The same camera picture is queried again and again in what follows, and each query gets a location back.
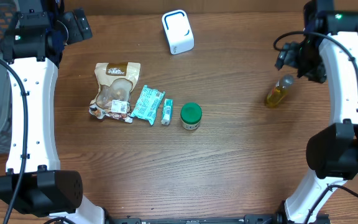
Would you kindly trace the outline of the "yellow dish soap bottle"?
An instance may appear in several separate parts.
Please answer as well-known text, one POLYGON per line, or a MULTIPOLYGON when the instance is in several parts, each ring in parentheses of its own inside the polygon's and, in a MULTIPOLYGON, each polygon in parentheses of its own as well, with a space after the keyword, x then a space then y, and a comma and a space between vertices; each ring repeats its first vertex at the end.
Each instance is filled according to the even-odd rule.
POLYGON ((276 82, 275 86, 268 93, 265 99, 265 105, 269 108, 277 107, 280 102, 287 96, 289 89, 294 84, 295 79, 292 75, 284 75, 276 82))

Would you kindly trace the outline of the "brown and white snack bag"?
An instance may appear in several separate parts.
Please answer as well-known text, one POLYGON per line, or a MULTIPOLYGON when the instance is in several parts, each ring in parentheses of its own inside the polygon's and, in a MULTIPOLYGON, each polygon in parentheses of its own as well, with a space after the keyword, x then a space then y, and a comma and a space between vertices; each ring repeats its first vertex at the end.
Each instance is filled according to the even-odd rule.
POLYGON ((89 104, 89 113, 98 119, 105 117, 132 123, 131 93, 137 85, 141 64, 97 63, 94 73, 98 94, 89 104))

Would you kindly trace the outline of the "teal snack packet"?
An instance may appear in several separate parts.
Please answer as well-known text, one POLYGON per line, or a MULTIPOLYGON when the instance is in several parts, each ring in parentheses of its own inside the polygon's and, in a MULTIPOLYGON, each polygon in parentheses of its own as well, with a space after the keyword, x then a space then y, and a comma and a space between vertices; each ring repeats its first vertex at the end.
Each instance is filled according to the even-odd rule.
POLYGON ((144 85, 139 99, 132 110, 131 117, 147 120, 150 125, 153 126, 157 117, 157 111, 164 96, 164 91, 161 92, 144 85))

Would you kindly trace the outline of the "green white tissue pack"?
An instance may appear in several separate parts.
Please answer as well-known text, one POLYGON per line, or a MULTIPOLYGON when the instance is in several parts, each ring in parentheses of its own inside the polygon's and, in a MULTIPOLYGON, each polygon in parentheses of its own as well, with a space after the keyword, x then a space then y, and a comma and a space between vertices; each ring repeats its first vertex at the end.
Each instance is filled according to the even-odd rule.
POLYGON ((163 104, 162 120, 163 125, 169 125, 172 120, 173 100, 166 98, 163 104))

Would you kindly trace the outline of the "green lid seasoning jar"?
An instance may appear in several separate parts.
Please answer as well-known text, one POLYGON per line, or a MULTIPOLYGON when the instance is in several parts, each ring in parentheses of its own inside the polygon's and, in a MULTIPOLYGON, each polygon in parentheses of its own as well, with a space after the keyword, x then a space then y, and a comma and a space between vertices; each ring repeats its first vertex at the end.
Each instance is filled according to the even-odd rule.
POLYGON ((187 130, 196 130, 200 126, 202 115, 203 112, 199 104, 186 103, 180 111, 181 125, 187 130))

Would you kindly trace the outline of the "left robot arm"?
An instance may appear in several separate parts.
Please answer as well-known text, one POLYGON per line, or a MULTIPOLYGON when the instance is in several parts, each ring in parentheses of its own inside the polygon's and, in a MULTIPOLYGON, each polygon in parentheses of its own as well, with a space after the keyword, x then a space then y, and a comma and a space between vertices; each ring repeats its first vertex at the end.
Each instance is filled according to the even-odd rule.
POLYGON ((8 71, 12 136, 0 199, 7 214, 17 211, 47 223, 110 223, 103 208, 83 193, 77 171, 62 170, 54 134, 54 93, 67 45, 90 39, 81 8, 66 11, 63 1, 19 1, 0 41, 0 64, 8 71))

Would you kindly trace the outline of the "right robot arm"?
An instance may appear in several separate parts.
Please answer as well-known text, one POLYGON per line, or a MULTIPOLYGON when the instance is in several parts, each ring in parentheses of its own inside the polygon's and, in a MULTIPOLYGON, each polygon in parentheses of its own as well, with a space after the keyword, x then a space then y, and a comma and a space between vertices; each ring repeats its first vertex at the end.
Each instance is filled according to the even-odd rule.
POLYGON ((275 66, 327 83, 331 114, 329 126, 307 143, 306 175, 271 223, 328 223, 319 210, 358 174, 358 12, 337 11, 332 0, 311 0, 303 16, 303 41, 280 47, 275 66))

